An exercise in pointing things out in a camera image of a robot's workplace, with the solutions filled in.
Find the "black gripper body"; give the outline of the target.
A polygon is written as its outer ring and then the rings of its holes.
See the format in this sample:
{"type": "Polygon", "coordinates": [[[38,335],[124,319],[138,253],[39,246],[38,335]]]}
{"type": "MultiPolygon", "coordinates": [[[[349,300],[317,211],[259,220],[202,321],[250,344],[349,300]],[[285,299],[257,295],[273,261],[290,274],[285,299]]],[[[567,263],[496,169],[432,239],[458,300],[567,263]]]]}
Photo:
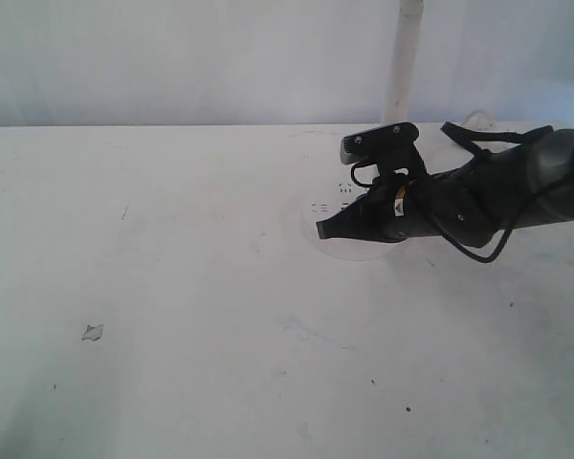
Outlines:
{"type": "Polygon", "coordinates": [[[386,240],[442,236],[483,247],[512,215],[510,167],[459,167],[414,178],[394,171],[373,179],[363,200],[386,240]]]}

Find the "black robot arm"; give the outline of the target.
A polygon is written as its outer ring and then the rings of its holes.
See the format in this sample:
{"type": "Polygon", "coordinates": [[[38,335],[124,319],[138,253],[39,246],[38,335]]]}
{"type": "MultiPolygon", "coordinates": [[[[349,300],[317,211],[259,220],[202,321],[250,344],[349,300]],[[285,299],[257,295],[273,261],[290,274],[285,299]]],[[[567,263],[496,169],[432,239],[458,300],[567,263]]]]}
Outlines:
{"type": "Polygon", "coordinates": [[[574,221],[574,129],[482,132],[446,122],[441,130],[471,158],[437,173],[428,172],[410,122],[344,137],[342,162],[374,166],[379,175],[317,223],[319,237],[399,243],[440,236],[480,249],[500,230],[574,221]]]}

